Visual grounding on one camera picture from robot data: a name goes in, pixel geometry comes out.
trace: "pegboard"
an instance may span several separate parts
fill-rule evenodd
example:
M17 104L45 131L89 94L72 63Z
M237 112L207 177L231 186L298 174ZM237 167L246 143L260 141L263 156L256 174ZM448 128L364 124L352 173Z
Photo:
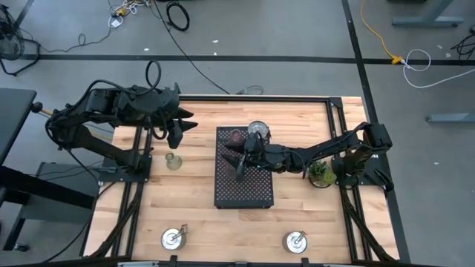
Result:
M247 138L247 127L218 127L216 130L214 205L217 208L270 208L274 205L272 173L249 166L243 181L238 182L235 169L221 156L240 156L224 146L235 129L240 131L243 139Z

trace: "small succulent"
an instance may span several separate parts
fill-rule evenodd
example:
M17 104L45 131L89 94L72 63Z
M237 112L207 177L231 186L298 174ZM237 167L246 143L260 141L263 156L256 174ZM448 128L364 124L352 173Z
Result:
M309 180L318 188L326 188L333 184L336 175L332 172L325 161L316 161L309 167Z

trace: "small glass bottle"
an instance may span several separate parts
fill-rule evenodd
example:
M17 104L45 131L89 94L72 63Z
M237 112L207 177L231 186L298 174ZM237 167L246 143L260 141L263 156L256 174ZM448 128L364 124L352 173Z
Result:
M166 167L171 171L176 171L181 167L182 160L179 156L175 156L172 152L165 155Z

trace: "yellow cable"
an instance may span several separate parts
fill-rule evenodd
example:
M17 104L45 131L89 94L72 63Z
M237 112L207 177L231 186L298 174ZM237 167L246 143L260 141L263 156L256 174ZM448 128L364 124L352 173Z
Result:
M364 25L366 26L366 28L368 28L368 30L370 30L371 33L374 33L374 35L376 35L376 36L379 37L379 39L381 40L381 43L383 44L384 51L386 51L386 53L391 57L391 59L393 59L392 63L393 63L393 64L398 64L398 63L400 63L400 61L402 60L402 57L401 57L401 56L394 56L394 55L386 48L386 44L384 43L383 38L382 38L375 30L373 30L373 29L368 25L368 23L366 23L366 21L364 20L363 9L364 9L364 3L365 3L365 2L366 2L366 0L363 0L363 2L361 3L361 10L360 10L361 20L363 21L363 23L364 23Z
M49 116L53 115L53 113L51 111L45 110L44 108L42 109L42 113L44 113L46 115L49 115ZM95 137L102 138L102 139L105 139L105 140L108 140L108 141L112 141L112 138L107 137L105 135L102 135L100 133L94 133L93 131L91 131L91 134Z

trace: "gray floor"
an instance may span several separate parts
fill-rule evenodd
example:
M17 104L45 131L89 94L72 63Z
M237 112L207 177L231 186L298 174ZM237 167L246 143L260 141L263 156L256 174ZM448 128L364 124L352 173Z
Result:
M14 17L24 1L0 0L11 7ZM366 20L386 39L392 53L405 56L414 48L426 50L435 59L455 59L449 48L475 24L470 0L456 0L447 16L464 16L466 23L450 29L405 29L390 25L392 16L423 12L426 4L401 4L367 0ZM76 44L84 33L88 41L107 33L106 0L36 0L22 22L48 48ZM367 31L359 17L361 0L350 0L361 52L364 58L386 59L379 40ZM340 1L333 0L196 0L183 1L191 16L186 33L174 31L189 55L233 56L336 56L353 57L353 49ZM71 54L180 55L163 26L150 10L139 9L126 17L101 44L72 50ZM25 62L8 62L18 67ZM14 78L0 74L0 87L38 91L37 100L46 108L75 102L90 82L110 79L122 85L144 85L146 62L40 61ZM362 96L356 65L300 62L196 62L216 83L231 92L249 85L262 85L265 94ZM178 82L186 93L220 93L188 62L162 62L162 86ZM432 67L425 73L410 73L413 83L426 85L469 67ZM429 125L429 113L472 111L475 74L430 89L409 86L401 66L367 65L367 76L379 121L392 137L388 154L396 184L402 222L411 260L439 266L470 266L475 246L475 182L472 178L475 125ZM43 130L44 118L29 116L7 158L6 165L24 172L36 171L41 161L72 163L56 150ZM76 152L85 163L98 156ZM0 209L3 222L0 245L13 223L18 207ZM27 253L0 251L0 265L34 263L56 253L69 242L81 225L29 222L20 236L31 244ZM77 242L60 259L78 256Z

